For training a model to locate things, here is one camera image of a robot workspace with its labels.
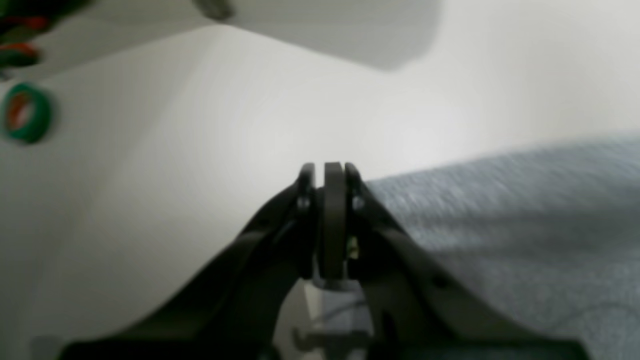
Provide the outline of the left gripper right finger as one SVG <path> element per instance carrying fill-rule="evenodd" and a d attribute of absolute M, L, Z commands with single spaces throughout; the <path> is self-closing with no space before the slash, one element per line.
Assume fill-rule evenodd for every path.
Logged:
<path fill-rule="evenodd" d="M 587 360 L 479 299 L 422 251 L 354 164 L 324 166 L 324 279 L 361 287 L 374 327 L 368 360 Z"/>

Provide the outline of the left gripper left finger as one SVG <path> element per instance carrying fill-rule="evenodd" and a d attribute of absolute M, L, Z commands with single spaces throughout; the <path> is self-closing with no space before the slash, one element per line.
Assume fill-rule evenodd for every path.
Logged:
<path fill-rule="evenodd" d="M 103 338 L 69 344 L 62 360 L 279 360 L 279 312 L 313 274 L 315 166 L 268 200 L 240 234 L 167 303 Z"/>

